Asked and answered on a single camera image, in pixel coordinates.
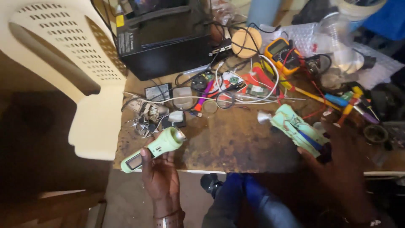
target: blue jeans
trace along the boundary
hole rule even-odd
[[[216,193],[214,203],[204,216],[202,228],[236,228],[241,202],[247,198],[259,227],[302,228],[291,211],[250,174],[231,173]]]

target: hand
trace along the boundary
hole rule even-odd
[[[174,151],[164,153],[152,160],[151,152],[146,146],[154,140],[154,138],[149,139],[141,149],[142,181],[152,198],[153,216],[163,218],[181,209],[180,182],[173,163]]]
[[[359,152],[366,150],[367,145],[345,127],[338,128],[323,118],[321,123],[330,135],[332,161],[321,164],[304,148],[298,147],[298,152],[341,202],[351,222],[362,224],[376,219],[377,211],[366,193],[363,171],[356,162]]]

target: wooden table surface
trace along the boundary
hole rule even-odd
[[[237,63],[240,59],[235,57],[228,60],[229,65]],[[250,64],[239,71],[240,75],[248,73]],[[158,84],[174,83],[177,74],[154,79]],[[182,76],[179,81],[188,79]],[[317,94],[312,84],[305,80],[292,82],[308,92]],[[125,91],[144,95],[144,88],[154,86],[151,81],[141,82],[132,73],[127,78]],[[306,101],[292,101],[283,99],[282,103],[289,104],[300,116],[306,116],[322,108],[323,104],[308,98],[298,92],[288,92],[288,97],[304,98]],[[212,115],[195,117],[186,113],[186,127],[181,128],[188,141],[176,150],[175,163],[180,170],[202,170],[219,172],[293,172],[300,168],[302,161],[296,151],[292,140],[282,131],[272,131],[270,123],[260,125],[257,121],[257,112],[264,110],[274,113],[279,105],[277,103],[264,105],[245,105],[251,110],[234,107],[218,111]],[[318,122],[323,112],[306,119],[307,123]],[[126,108],[122,114],[122,123],[133,119],[134,113]],[[327,119],[337,121],[338,115],[331,114]],[[361,117],[354,114],[353,120]],[[139,150],[146,139],[136,135],[130,129],[122,128],[118,137],[114,169],[121,169],[120,163],[127,156]],[[365,171],[405,171],[405,157],[401,152],[390,152],[385,164],[378,168],[369,158],[375,150],[366,150],[362,166]]]

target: round wooden disc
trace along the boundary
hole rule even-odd
[[[250,32],[252,35],[254,42],[256,43],[257,47],[260,48],[262,46],[262,36],[260,35],[260,32],[255,29],[255,28],[247,28],[246,29]],[[239,29],[233,36],[232,36],[232,51],[235,54],[238,54],[238,57],[240,58],[251,58],[254,56],[257,52],[254,52],[252,50],[248,49],[242,49],[241,47],[236,46],[235,44],[238,44],[239,46],[251,48],[253,50],[256,50],[256,46],[253,43],[253,40],[249,34],[243,29]]]

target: digital multimeter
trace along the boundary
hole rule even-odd
[[[264,55],[268,57],[284,75],[291,75],[301,66],[299,59],[300,53],[297,50],[294,50],[289,54],[287,61],[284,64],[287,54],[292,48],[293,47],[288,41],[280,37],[266,47]]]

